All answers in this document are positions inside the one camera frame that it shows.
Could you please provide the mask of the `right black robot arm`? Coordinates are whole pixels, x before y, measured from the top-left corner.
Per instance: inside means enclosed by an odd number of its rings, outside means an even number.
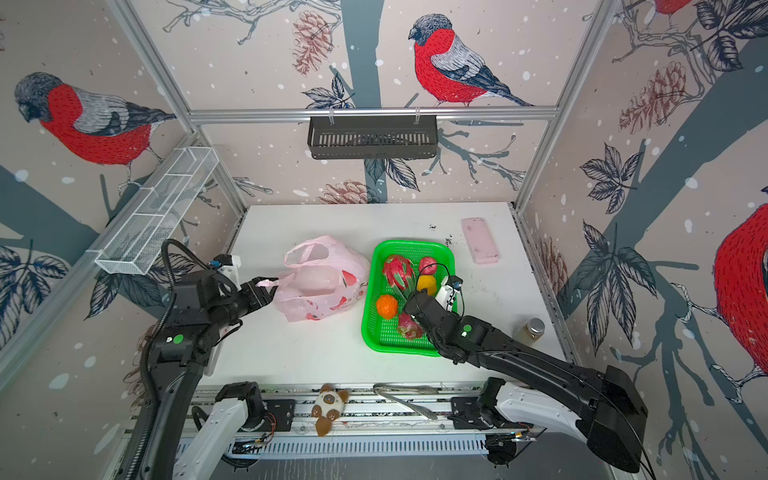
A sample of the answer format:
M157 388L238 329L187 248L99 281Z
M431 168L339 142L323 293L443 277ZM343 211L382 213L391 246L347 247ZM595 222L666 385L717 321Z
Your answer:
M404 310L441 356L512 377L547 395L575 414L566 424L592 453L625 472L641 471L648 409L626 372L561 361L488 322L446 310L424 292L413 294Z

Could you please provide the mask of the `green plastic basket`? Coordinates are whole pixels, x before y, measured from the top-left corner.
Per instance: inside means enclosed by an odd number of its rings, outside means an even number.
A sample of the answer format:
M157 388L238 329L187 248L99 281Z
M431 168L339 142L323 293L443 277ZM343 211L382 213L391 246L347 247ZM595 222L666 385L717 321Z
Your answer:
M382 267L385 259L393 254L407 258L414 270L413 286L401 292L392 288L386 281ZM362 338L369 348L380 353L411 354L427 357L438 355L435 347L424 334L416 340L406 340L397 331L398 316L403 313L407 298L416 292L419 274L419 262L423 257L432 257L438 264L435 276L437 286L442 280L455 272L455 259L451 250L439 243L414 240L386 240L373 252L368 281L368 291L362 317ZM376 301L382 295L393 295L399 302L399 315L392 320L381 318L376 311Z

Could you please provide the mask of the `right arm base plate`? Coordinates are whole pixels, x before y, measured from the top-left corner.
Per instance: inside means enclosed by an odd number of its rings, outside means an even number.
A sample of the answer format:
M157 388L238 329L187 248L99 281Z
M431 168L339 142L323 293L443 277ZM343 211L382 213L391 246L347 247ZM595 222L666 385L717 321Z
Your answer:
M529 431L531 424L511 422L490 407L481 404L478 397L452 397L448 419L456 430L522 429Z

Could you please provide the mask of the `small pink dragon fruit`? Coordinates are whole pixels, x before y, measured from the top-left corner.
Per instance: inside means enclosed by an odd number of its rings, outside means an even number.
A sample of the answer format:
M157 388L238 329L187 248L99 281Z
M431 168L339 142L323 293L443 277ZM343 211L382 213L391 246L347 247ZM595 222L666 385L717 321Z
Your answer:
M422 328L407 313L401 313L398 316L397 331L406 340L416 340L424 335Z

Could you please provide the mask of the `orange carrot piece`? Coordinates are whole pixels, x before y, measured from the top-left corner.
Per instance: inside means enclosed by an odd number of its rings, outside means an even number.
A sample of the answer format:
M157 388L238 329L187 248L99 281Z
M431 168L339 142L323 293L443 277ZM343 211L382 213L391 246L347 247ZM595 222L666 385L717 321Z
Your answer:
M382 295L376 301L376 311L381 318L392 320L399 315L399 302L393 295Z

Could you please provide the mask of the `pink plastic bag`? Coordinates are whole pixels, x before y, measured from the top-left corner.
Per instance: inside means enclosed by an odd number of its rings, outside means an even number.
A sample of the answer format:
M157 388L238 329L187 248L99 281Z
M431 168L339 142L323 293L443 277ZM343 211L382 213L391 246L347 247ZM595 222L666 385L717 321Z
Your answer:
M273 304L287 321L319 321L365 298L371 263L332 236L307 240L284 255Z

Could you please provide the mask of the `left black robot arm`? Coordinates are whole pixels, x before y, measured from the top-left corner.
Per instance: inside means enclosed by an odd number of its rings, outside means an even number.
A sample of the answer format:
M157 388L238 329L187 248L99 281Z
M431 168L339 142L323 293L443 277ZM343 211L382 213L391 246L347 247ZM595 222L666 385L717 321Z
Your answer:
M277 288L262 277L241 286L175 239L160 256L170 283L169 304L141 352L144 404L119 467L119 479L169 479L187 411L212 351L242 319L272 303Z

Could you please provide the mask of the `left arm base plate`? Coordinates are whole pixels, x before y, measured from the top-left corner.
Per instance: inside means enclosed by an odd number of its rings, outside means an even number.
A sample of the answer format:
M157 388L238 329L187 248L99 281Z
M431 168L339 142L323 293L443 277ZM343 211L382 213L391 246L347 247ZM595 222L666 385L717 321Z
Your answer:
M264 400L264 413L253 426L243 426L242 432L287 433L292 430L296 401L293 399Z

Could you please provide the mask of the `red apple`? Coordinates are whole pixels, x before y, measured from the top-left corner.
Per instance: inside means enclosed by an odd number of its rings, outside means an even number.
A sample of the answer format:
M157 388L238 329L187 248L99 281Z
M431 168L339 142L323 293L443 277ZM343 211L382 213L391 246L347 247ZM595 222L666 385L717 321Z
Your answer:
M435 275L438 270L438 262L429 256L423 257L419 262L420 275Z

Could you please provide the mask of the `orange fruit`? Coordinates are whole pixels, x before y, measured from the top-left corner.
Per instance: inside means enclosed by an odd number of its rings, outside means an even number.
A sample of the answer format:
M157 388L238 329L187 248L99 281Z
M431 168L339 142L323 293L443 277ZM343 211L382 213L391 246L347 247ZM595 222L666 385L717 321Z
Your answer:
M417 280L416 290L418 292L426 292L429 296L434 297L438 290L436 277L433 275L420 275Z

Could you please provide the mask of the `red fruit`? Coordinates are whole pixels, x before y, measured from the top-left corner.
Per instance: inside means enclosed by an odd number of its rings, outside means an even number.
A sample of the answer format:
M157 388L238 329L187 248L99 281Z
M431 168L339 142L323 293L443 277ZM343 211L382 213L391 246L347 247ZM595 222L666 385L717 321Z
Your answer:
M402 255L393 254L383 263L382 273L387 283L401 292L413 286L414 270L411 262Z

